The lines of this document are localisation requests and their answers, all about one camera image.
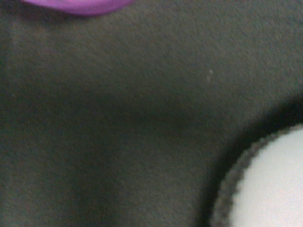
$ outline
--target white circular disc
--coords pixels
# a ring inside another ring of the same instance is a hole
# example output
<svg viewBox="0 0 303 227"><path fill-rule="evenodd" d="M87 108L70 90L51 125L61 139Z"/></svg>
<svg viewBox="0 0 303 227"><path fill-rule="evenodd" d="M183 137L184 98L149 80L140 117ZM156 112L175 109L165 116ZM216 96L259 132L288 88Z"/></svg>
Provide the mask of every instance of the white circular disc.
<svg viewBox="0 0 303 227"><path fill-rule="evenodd" d="M243 174L230 227L303 227L303 129L267 144Z"/></svg>

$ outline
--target white circle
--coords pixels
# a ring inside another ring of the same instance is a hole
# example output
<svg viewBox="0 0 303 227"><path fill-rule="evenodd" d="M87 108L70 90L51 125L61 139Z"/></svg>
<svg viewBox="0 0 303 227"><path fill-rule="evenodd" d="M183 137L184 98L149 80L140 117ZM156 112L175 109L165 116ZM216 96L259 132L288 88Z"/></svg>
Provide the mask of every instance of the white circle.
<svg viewBox="0 0 303 227"><path fill-rule="evenodd" d="M303 227L303 129L262 148L237 189L231 227Z"/></svg>

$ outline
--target purple object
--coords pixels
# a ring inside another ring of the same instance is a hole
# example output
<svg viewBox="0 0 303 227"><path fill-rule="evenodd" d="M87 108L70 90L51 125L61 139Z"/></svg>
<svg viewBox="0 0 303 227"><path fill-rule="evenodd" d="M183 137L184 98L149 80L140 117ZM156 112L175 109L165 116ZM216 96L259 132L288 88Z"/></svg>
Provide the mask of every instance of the purple object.
<svg viewBox="0 0 303 227"><path fill-rule="evenodd" d="M93 16L115 11L133 0L21 0L75 15Z"/></svg>

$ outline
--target purple plastic piece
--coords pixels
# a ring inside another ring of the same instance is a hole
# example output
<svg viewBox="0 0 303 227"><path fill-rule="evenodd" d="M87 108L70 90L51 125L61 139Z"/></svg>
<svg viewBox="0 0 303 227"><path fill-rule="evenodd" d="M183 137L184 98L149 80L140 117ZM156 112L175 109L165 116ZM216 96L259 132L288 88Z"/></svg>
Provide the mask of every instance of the purple plastic piece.
<svg viewBox="0 0 303 227"><path fill-rule="evenodd" d="M70 14L93 16L120 9L133 0L21 0Z"/></svg>

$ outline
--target white round object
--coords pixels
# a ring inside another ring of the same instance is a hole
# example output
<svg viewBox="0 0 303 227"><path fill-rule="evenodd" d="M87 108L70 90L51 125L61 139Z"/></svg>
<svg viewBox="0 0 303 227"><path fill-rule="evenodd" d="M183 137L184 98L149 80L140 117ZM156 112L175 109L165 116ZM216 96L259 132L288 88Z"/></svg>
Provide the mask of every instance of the white round object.
<svg viewBox="0 0 303 227"><path fill-rule="evenodd" d="M227 185L231 185L233 176L241 171L224 222L229 227L303 227L303 129L261 143L258 151L251 149L255 155L246 153L250 157L246 168L233 169L228 176Z"/></svg>

